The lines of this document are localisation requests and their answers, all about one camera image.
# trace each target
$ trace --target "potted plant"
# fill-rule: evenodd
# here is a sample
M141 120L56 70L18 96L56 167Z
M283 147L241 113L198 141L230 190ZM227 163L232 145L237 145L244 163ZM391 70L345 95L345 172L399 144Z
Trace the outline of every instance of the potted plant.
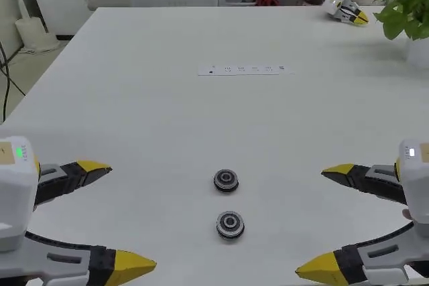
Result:
M429 0L384 0L387 4L375 18L382 22L384 35L393 40L405 32L410 43L407 61L429 68Z

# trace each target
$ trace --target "red object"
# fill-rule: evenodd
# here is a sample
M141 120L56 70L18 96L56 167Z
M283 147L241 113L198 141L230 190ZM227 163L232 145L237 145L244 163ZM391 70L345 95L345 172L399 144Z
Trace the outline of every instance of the red object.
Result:
M256 0L256 6L279 6L278 0Z

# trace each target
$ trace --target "white table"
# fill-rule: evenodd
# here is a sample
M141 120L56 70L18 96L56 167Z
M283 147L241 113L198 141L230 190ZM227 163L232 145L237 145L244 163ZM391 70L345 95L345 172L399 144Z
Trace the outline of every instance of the white table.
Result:
M1 135L28 136L42 163L113 172L38 208L30 229L158 262L130 286L306 284L296 267L406 223L401 206L319 175L392 164L403 138L428 136L429 73L406 65L404 40L317 7L98 10ZM211 64L296 74L198 76ZM222 168L240 179L230 196L212 184ZM215 231L225 210L245 220L236 244Z

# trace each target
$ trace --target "ball bearing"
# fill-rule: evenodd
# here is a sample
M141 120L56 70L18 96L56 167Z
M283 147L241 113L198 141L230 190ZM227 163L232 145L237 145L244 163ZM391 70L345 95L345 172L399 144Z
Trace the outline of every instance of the ball bearing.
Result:
M239 186L237 174L232 170L220 170L214 175L214 186L217 190L225 193L236 190Z
M243 218L234 211L226 211L217 218L216 229L224 239L235 240L244 233Z

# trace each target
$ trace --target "power strip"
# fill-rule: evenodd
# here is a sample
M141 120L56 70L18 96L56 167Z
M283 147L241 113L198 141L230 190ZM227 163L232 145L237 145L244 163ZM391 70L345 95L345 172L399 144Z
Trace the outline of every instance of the power strip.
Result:
M207 66L198 71L200 76L236 76L236 75L280 75L295 73L290 72L282 65L226 65Z

